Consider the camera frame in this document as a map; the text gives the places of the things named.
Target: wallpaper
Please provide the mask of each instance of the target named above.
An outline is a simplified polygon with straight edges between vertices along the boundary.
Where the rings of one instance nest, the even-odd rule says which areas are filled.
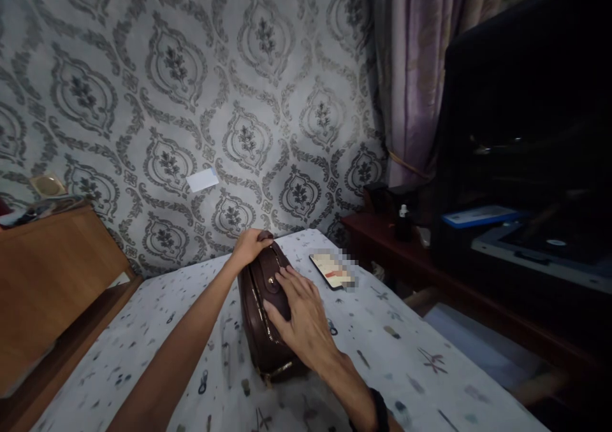
[[[373,43],[372,0],[0,0],[0,196],[54,172],[145,277],[251,226],[342,244],[384,174]]]

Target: wall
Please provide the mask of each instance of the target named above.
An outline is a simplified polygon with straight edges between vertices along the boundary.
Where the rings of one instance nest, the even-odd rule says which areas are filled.
[[[0,0],[0,196],[89,194],[146,277],[250,226],[339,218],[383,175],[372,0]],[[192,194],[185,177],[214,166]]]

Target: smartphone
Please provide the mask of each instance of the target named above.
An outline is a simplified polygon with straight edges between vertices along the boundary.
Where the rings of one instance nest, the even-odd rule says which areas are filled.
[[[342,283],[347,280],[346,271],[332,258],[330,254],[311,254],[310,260],[330,286],[331,290],[343,288]]]

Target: white tablecloth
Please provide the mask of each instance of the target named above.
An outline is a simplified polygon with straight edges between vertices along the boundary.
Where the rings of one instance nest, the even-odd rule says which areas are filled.
[[[309,259],[339,249],[308,229],[278,240],[319,287],[334,340],[406,430],[540,431],[546,428],[385,285],[354,267],[358,286],[332,291]],[[227,256],[146,281],[102,332],[33,428],[104,431],[159,346]],[[342,431],[348,419],[311,373],[267,389],[254,371],[238,286],[223,305],[168,431]]]

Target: brown leather bag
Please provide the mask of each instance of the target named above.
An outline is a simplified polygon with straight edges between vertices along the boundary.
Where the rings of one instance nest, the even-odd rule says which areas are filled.
[[[269,231],[262,231],[257,240],[273,238]],[[272,382],[285,381],[308,371],[282,341],[279,331],[270,322],[263,308],[263,300],[266,299],[276,306],[286,320],[291,318],[287,296],[275,278],[281,266],[287,268],[289,261],[279,245],[273,242],[238,275],[242,322],[249,342],[251,361],[268,387]]]

